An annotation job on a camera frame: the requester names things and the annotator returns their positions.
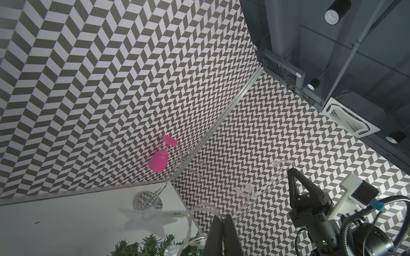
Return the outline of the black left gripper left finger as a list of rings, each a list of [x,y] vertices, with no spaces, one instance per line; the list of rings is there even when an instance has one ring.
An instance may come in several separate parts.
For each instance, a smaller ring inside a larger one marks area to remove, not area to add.
[[[203,256],[221,256],[223,254],[223,222],[214,216],[208,238],[204,247]]]

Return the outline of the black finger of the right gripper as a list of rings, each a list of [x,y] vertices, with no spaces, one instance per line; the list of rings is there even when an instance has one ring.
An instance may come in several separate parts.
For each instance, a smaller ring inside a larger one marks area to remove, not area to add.
[[[331,207],[332,200],[330,196],[317,187],[312,181],[304,176],[299,170],[291,168],[287,171],[289,184],[289,199],[291,208],[320,208]],[[300,194],[296,187],[298,180],[308,193]]]

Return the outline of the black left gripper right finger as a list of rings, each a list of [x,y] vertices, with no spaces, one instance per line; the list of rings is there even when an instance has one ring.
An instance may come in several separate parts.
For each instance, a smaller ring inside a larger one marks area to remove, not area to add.
[[[233,217],[230,214],[227,214],[224,220],[223,236],[224,256],[244,256]]]

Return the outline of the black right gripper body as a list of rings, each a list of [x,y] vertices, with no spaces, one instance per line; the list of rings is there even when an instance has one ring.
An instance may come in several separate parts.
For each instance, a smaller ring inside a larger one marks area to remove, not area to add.
[[[330,197],[318,199],[312,195],[290,197],[291,210],[288,213],[296,228],[307,230],[310,241],[316,246],[311,256],[340,256],[337,245],[340,228],[335,220],[328,218],[333,207]]]

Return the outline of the small green christmas tree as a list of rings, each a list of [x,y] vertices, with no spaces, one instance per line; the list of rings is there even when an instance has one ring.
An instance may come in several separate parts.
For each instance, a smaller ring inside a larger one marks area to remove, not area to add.
[[[202,238],[200,233],[189,239],[187,247],[182,250],[181,256],[201,256],[204,249],[199,245]],[[126,240],[119,241],[110,256],[169,256],[169,251],[182,248],[184,240],[175,241],[175,235],[168,234],[165,239],[159,239],[151,234],[143,239],[141,243],[129,243]]]

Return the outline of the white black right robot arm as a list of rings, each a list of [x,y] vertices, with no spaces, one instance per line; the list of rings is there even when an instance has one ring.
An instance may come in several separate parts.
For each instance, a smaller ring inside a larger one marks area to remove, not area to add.
[[[410,233],[410,213],[394,240],[376,226],[366,222],[373,212],[381,215],[385,207],[397,202],[410,206],[407,196],[394,195],[378,199],[379,190],[354,174],[341,183],[341,199],[333,203],[299,170],[287,171],[291,210],[288,213],[298,233],[306,231],[316,247],[312,256],[390,256]]]

